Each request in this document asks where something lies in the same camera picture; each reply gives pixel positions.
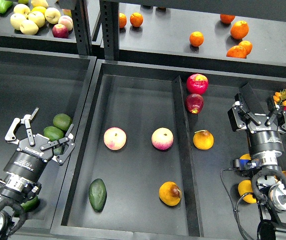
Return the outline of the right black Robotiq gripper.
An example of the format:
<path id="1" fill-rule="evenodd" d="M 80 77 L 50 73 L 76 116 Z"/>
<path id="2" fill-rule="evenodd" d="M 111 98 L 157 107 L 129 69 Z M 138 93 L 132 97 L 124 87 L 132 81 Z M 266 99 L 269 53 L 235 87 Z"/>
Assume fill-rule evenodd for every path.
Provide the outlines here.
<path id="1" fill-rule="evenodd" d="M 284 150 L 281 135 L 286 133 L 286 111 L 270 97 L 268 115 L 252 113 L 243 95 L 234 96 L 227 115 L 233 132 L 246 130 L 249 154 L 252 158 L 278 158 Z"/>

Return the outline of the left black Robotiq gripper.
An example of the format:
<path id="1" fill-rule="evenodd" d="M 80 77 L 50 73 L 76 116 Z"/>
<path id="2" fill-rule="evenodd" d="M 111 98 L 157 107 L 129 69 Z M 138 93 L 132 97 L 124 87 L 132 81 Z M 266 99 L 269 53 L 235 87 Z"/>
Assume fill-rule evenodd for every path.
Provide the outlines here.
<path id="1" fill-rule="evenodd" d="M 23 118 L 14 118 L 4 137 L 7 143 L 17 144 L 19 148 L 10 158 L 4 171 L 23 177 L 34 183 L 40 179 L 47 162 L 53 160 L 62 166 L 76 146 L 74 135 L 71 133 L 74 128 L 73 123 L 68 128 L 65 136 L 59 140 L 49 141 L 40 134 L 34 137 L 31 123 L 38 111 L 39 108 L 36 107 L 32 114 L 26 114 Z M 25 127 L 27 138 L 20 141 L 16 137 L 16 132 L 21 126 Z M 62 146 L 64 146 L 63 154 L 55 155 L 54 149 Z"/>

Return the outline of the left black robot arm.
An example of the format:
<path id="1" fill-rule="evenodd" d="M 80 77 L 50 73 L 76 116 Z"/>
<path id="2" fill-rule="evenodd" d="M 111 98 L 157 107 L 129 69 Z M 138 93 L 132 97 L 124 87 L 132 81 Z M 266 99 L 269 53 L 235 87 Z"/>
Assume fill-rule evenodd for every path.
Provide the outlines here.
<path id="1" fill-rule="evenodd" d="M 4 138 L 17 148 L 4 168 L 6 178 L 0 179 L 0 240 L 20 229 L 33 209 L 31 203 L 39 201 L 39 179 L 48 162 L 63 165 L 75 148 L 71 117 L 57 114 L 53 125 L 39 134 L 31 127 L 37 113 L 36 108 L 32 114 L 16 117 Z"/>

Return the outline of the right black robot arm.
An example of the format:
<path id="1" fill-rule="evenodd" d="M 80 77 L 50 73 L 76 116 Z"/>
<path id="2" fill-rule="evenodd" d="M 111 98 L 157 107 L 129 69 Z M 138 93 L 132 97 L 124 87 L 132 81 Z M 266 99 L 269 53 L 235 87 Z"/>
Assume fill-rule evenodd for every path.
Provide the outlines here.
<path id="1" fill-rule="evenodd" d="M 228 111 L 234 132 L 245 130 L 250 159 L 235 159 L 231 171 L 249 177 L 250 190 L 257 203 L 260 222 L 258 240 L 286 240 L 286 175 L 278 164 L 284 152 L 281 135 L 286 133 L 286 113 L 272 98 L 265 113 L 254 93 L 239 92 Z"/>

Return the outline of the green avocado under arm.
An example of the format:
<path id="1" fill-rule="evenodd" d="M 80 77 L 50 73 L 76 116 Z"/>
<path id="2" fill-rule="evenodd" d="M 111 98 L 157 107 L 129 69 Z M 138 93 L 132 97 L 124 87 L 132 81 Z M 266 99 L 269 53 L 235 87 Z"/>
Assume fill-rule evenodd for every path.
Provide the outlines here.
<path id="1" fill-rule="evenodd" d="M 38 208 L 39 205 L 40 205 L 40 200 L 38 196 L 35 196 L 33 199 L 30 199 L 21 204 L 25 213 L 34 211 L 35 209 Z"/>

